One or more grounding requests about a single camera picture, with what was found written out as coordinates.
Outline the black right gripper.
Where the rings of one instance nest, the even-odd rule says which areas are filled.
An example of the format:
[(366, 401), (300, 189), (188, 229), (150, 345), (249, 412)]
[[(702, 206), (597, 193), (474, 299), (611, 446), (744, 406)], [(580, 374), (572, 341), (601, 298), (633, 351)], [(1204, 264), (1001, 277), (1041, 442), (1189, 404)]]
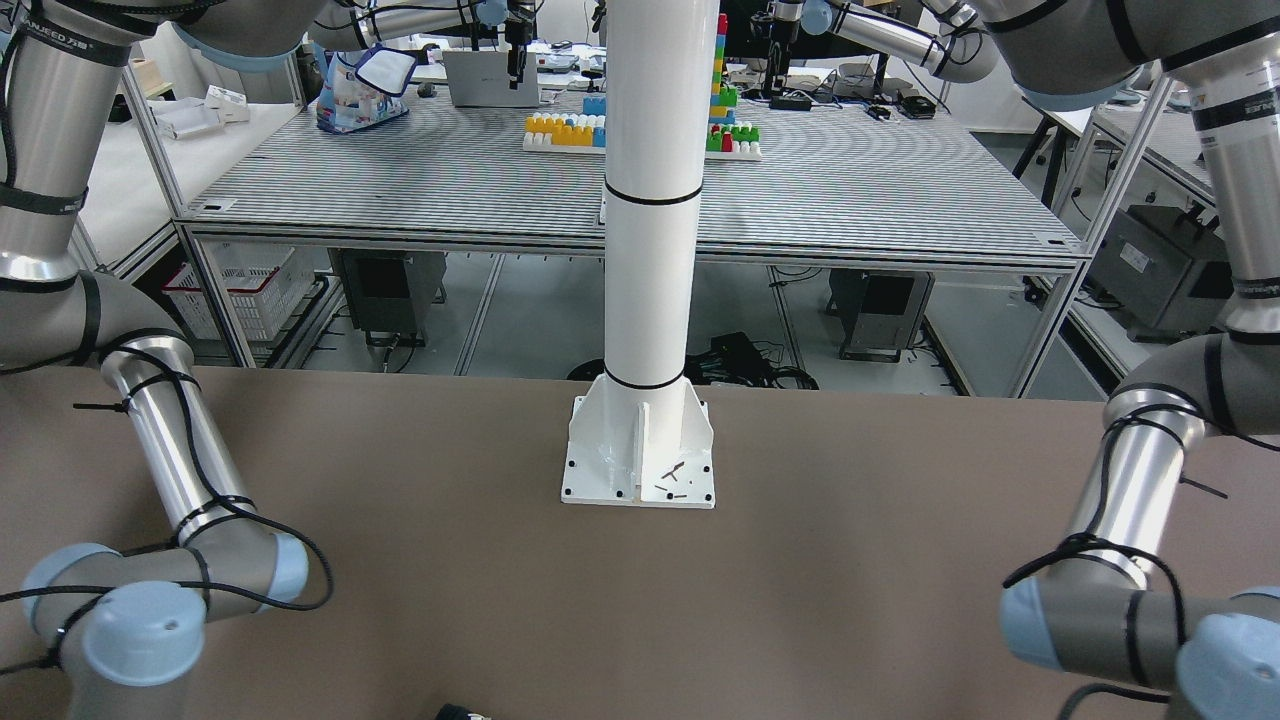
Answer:
[(488, 720), (489, 716), (461, 705), (443, 705), (434, 716), (435, 720)]

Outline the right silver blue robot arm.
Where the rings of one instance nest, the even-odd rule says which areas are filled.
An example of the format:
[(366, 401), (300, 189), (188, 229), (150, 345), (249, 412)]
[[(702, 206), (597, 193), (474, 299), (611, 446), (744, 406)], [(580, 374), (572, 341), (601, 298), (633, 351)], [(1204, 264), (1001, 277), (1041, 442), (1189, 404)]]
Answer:
[(195, 355), (146, 293), (82, 269), (70, 234), (131, 50), (174, 24), (205, 56), (288, 61), (324, 1), (18, 1), (3, 50), (3, 373), (91, 366), (119, 393), (172, 525), (160, 550), (81, 543), (19, 591), (70, 719), (178, 719), (206, 626), (334, 594), (317, 543), (260, 515), (193, 378)]

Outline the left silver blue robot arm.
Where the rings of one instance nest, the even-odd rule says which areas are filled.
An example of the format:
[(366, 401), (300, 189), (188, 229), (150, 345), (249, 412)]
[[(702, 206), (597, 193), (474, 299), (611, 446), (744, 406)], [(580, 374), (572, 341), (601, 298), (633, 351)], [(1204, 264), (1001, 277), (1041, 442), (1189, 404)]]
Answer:
[(1004, 583), (1024, 662), (1164, 692), (1176, 719), (1277, 716), (1277, 591), (1148, 587), (1187, 455), (1212, 433), (1277, 433), (1277, 4), (982, 1), (1014, 81), (1087, 108), (1158, 61), (1190, 92), (1231, 269), (1225, 331), (1151, 356), (1111, 393), (1091, 478), (1056, 550)]

